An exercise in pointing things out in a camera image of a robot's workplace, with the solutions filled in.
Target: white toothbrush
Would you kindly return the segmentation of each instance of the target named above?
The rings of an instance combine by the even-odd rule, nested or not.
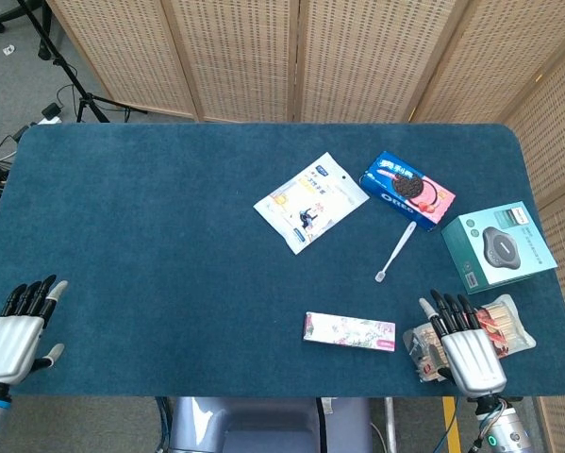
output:
[[[402,237],[399,239],[399,242],[393,249],[393,253],[391,253],[391,256],[387,261],[387,264],[385,264],[383,270],[379,271],[376,274],[376,277],[374,277],[374,279],[377,282],[380,283],[381,281],[383,281],[383,278],[385,278],[385,273],[387,272],[387,269],[389,268],[391,262],[395,260],[395,257],[399,255],[399,252],[402,250],[402,247],[406,244],[407,240],[410,239],[410,236],[412,235],[412,231],[414,231],[414,228],[416,228],[416,222],[410,222],[410,224],[406,228],[406,231],[404,231],[404,234],[402,234]]]

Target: small rectangular box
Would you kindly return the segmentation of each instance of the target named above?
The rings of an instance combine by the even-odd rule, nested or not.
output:
[[[459,215],[441,235],[468,294],[557,267],[523,202]]]
[[[395,324],[308,311],[303,339],[392,352],[395,350]]]
[[[454,201],[454,194],[385,151],[368,168],[359,185],[430,231]]]

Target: gray device image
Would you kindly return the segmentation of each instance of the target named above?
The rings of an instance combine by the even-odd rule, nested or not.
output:
[[[338,398],[325,416],[327,453],[371,453],[367,398]],[[323,427],[315,398],[180,397],[172,453],[318,453]]]
[[[519,269],[521,258],[512,236],[493,226],[483,230],[483,255],[493,267]]]

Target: blue box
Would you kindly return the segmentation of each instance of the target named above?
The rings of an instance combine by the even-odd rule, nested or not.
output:
[[[454,201],[454,194],[393,154],[382,153],[359,185],[430,231]]]
[[[557,267],[523,202],[459,215],[441,235],[469,294]]]

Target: blue table mat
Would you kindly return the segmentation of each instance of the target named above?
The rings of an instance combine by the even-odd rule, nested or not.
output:
[[[355,180],[390,151],[457,195],[457,215],[536,207],[499,125],[62,125],[24,135],[0,204],[0,309],[21,282],[70,281],[40,344],[66,350],[23,394],[455,394],[421,383],[401,340],[430,288],[463,292],[440,228],[370,199],[298,256],[253,205],[323,153]],[[554,271],[508,293],[531,350],[502,359],[504,394],[565,394],[565,306]],[[396,324],[396,350],[302,341],[306,311]]]

